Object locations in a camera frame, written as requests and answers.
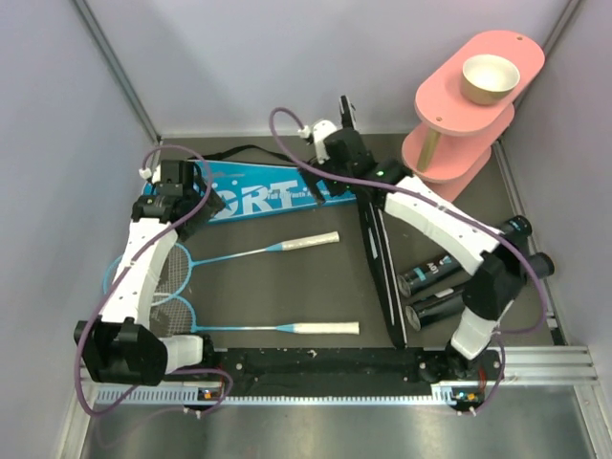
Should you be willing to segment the blue sport racket bag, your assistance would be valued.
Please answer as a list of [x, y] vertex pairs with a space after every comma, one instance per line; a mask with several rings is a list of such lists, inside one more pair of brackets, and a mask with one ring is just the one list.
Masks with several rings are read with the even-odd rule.
[[[266, 153], [280, 164], [246, 163], [235, 156], [251, 150]], [[243, 144], [205, 156], [214, 177], [213, 189], [226, 206], [213, 224], [233, 223], [282, 213], [314, 209], [317, 201], [297, 168], [283, 154]]]

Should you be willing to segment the black sport racket bag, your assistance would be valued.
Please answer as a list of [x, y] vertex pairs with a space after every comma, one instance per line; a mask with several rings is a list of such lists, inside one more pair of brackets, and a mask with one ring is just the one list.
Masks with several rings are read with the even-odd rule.
[[[355, 109], [346, 95], [339, 98], [339, 113], [341, 129], [357, 130]], [[405, 167], [400, 165], [396, 159], [387, 158], [379, 162], [373, 156], [373, 169], [361, 180], [395, 186], [405, 176]], [[386, 194], [385, 189], [359, 187], [357, 205], [367, 262], [382, 307], [386, 331], [395, 348], [405, 349], [407, 334], [404, 313], [390, 241], [383, 221]]]

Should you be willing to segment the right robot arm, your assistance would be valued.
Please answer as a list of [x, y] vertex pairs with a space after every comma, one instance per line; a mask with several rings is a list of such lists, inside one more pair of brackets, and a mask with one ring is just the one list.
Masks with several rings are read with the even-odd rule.
[[502, 317], [535, 274], [520, 235], [472, 219], [398, 161], [377, 162], [352, 127], [302, 127], [298, 135], [315, 149], [300, 172], [319, 202], [325, 200], [320, 184], [333, 196], [350, 191], [441, 246], [469, 275], [446, 364], [453, 376], [470, 377]]

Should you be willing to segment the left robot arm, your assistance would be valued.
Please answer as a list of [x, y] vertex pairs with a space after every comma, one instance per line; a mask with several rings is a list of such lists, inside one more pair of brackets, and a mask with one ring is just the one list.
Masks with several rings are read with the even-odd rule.
[[178, 241], [186, 241], [225, 206], [212, 188], [204, 161], [164, 160], [144, 175], [154, 191], [133, 204], [128, 241], [113, 283], [92, 319], [77, 324], [77, 367], [96, 383], [157, 385], [185, 368], [196, 379], [216, 370], [217, 358], [204, 337], [159, 338], [150, 310], [164, 264]]

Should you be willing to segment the white badminton racket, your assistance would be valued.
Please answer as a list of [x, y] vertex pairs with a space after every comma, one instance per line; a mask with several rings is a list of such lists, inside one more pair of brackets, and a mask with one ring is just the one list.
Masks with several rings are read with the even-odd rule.
[[196, 312], [189, 301], [181, 296], [154, 304], [150, 311], [151, 326], [164, 336], [205, 332], [280, 332], [295, 335], [351, 335], [358, 336], [361, 325], [348, 322], [294, 322], [264, 326], [202, 326], [197, 324]]

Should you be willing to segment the pink three-tier shelf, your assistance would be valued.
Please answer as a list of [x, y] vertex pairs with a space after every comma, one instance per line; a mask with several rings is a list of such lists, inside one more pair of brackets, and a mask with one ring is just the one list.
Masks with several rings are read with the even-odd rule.
[[[462, 94], [466, 62], [478, 55], [509, 60], [518, 71], [512, 91], [493, 105]], [[404, 138], [404, 164], [437, 194], [452, 202], [489, 161], [492, 145], [514, 118], [514, 100], [545, 63], [533, 39], [513, 31], [475, 35], [418, 88], [414, 107], [421, 123]]]

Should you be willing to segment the gold white bowl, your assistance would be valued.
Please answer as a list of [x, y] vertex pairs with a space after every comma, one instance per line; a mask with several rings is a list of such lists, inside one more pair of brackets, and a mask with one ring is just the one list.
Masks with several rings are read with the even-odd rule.
[[468, 101], [482, 106], [496, 104], [520, 82], [518, 68], [499, 55], [474, 55], [462, 67], [460, 91]]

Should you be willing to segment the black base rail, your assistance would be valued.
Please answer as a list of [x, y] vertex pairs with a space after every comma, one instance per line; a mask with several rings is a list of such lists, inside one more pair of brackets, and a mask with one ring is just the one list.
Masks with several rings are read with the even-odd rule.
[[423, 348], [233, 348], [212, 354], [212, 369], [191, 367], [157, 385], [104, 384], [100, 404], [448, 404], [484, 402], [503, 376], [495, 349], [462, 363]]

